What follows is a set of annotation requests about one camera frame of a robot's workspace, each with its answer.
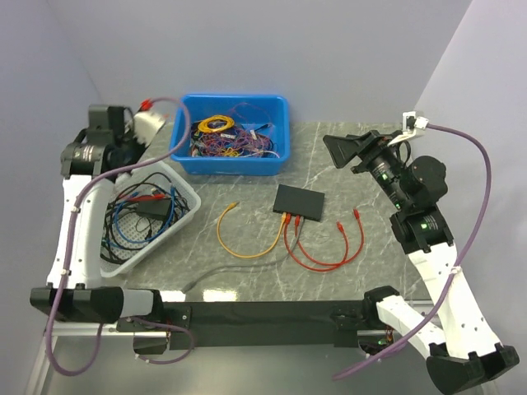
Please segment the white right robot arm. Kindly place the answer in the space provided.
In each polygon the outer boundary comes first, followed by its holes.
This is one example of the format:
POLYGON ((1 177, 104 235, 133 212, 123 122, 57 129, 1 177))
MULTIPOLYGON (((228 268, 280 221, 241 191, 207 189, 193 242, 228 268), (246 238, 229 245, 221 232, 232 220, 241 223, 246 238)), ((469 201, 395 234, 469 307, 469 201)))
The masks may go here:
POLYGON ((437 206, 448 191, 445 165, 432 156, 404 163, 394 152, 402 135, 372 130, 361 136, 326 135, 323 141, 336 168, 358 159, 352 172, 371 174, 394 205, 392 231, 427 288, 434 304, 430 315, 441 324, 422 316, 391 286, 364 294, 361 320, 370 328, 390 327, 400 334, 398 341, 379 348, 380 356, 411 344, 441 393, 461 393, 502 376, 520 357, 488 325, 460 266, 465 252, 457 250, 437 206))

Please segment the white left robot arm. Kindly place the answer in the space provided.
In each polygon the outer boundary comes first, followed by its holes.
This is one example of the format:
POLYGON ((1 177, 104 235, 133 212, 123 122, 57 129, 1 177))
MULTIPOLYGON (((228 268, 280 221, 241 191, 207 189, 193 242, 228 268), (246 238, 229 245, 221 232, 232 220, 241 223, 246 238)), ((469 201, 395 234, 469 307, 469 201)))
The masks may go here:
POLYGON ((105 213, 117 177, 138 163, 166 123, 153 110, 91 105, 88 126, 63 150, 63 220, 46 284, 30 292, 30 304, 49 323, 115 323, 136 316, 146 330, 160 328, 166 311, 157 290, 104 286, 100 248, 105 213))

